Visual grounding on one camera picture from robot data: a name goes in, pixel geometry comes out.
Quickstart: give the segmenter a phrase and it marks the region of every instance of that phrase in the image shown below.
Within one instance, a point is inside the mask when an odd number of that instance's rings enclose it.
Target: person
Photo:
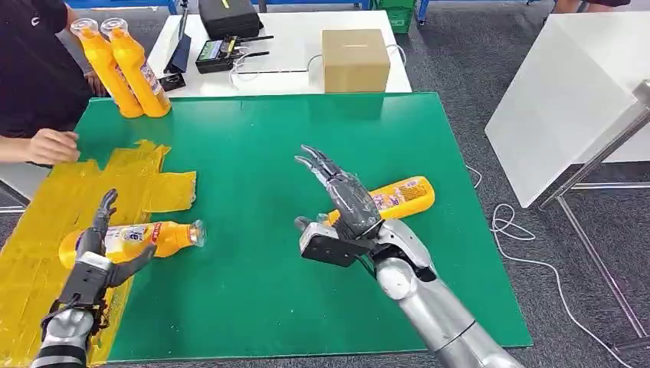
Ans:
[[[0,162],[54,165],[79,158],[72,130],[89,99],[107,92],[56,36],[76,19],[63,0],[2,1]]]
[[[557,0],[554,14],[575,13],[583,0]],[[631,0],[584,0],[587,3],[585,12],[610,12],[617,6],[627,5]]]

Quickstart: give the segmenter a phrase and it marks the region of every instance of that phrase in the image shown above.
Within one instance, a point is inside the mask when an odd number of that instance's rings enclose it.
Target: robotic arm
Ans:
[[[156,252],[149,245],[131,261],[114,264],[105,257],[106,236],[111,208],[117,191],[111,189],[103,198],[92,227],[82,233],[77,243],[77,260],[64,285],[61,296],[52,304],[41,322],[42,345],[31,368],[85,367],[90,337],[108,327],[104,316],[107,288],[116,288],[146,265]]]
[[[296,218],[304,258],[350,266],[366,256],[382,290],[447,368],[523,368],[492,340],[436,272],[428,249],[399,220],[382,220],[360,181],[322,152],[296,156],[325,186],[341,216],[333,226]]]

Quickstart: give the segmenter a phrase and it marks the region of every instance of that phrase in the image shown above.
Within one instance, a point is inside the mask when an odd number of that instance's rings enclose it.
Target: black case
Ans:
[[[199,0],[199,14],[211,40],[227,35],[255,37],[262,28],[250,0]]]

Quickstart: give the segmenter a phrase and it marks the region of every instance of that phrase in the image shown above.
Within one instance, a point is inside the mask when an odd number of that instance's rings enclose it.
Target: yellow tape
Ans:
[[[66,234],[90,225],[108,189],[118,191],[111,225],[148,222],[149,212],[189,207],[195,173],[159,174],[169,148],[139,144],[115,149],[103,172],[93,160],[56,165],[39,187],[0,253],[0,366],[26,366],[38,352],[41,318],[70,272],[58,259],[59,244]],[[171,201],[169,193],[174,193]],[[108,358],[131,282],[107,293],[110,325],[91,339],[90,365]]]

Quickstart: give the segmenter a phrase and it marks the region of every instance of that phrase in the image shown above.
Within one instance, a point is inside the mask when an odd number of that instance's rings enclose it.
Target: cardboard box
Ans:
[[[323,30],[325,93],[383,92],[390,60],[379,29]]]

